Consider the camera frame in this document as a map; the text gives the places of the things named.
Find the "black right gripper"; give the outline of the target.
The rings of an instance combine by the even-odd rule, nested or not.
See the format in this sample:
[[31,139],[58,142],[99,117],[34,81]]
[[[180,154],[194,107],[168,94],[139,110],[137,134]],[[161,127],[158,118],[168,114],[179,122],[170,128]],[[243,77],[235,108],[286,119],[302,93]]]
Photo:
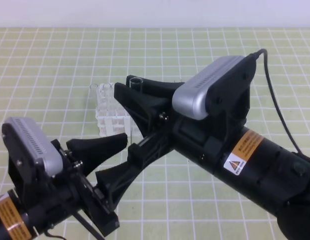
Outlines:
[[[138,110],[133,110],[130,81],[142,80],[137,93]],[[213,175],[225,175],[223,164],[235,138],[235,120],[225,112],[193,120],[170,112],[170,99],[184,82],[162,82],[128,75],[126,85],[116,83],[114,97],[130,114],[143,140],[128,148],[127,172],[140,174],[151,163],[176,150]],[[161,120],[164,114],[167,120]]]

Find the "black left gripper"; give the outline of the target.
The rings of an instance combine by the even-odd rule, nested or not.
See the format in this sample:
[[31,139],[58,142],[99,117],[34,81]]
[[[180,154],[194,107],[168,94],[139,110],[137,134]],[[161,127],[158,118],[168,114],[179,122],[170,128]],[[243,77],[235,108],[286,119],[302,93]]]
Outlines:
[[24,185],[24,204],[30,238],[52,237],[50,229],[74,217],[96,239],[105,239],[119,228],[114,209],[143,171],[144,157],[140,151],[129,152],[126,162],[96,172],[97,184],[92,185],[88,175],[127,147],[127,134],[71,139],[66,142],[67,149],[57,140],[51,143],[63,161],[63,170],[54,176],[48,176],[43,163],[33,162],[24,146],[29,178]]

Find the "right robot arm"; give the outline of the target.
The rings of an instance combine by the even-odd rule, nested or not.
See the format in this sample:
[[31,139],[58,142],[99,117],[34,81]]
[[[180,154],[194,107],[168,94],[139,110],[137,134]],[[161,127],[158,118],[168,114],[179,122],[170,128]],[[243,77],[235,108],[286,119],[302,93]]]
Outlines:
[[249,84],[213,84],[204,93],[203,120],[173,108],[183,86],[148,79],[141,89],[115,84],[115,99],[143,135],[128,149],[124,185],[175,150],[274,215],[287,239],[310,240],[310,160],[245,127]]

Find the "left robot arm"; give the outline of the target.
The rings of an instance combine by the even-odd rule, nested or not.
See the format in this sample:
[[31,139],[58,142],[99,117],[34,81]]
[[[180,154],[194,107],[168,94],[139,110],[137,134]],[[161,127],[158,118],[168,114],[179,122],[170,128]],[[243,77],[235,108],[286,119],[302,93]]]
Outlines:
[[0,196],[0,240],[32,240],[49,236],[49,230],[75,217],[95,238],[105,239],[119,227],[115,205],[110,203],[110,187],[100,181],[92,185],[87,176],[104,161],[124,150],[124,133],[71,139],[67,149],[57,140],[48,141],[55,174],[43,166],[41,149],[35,140],[5,133],[8,173],[14,189]]

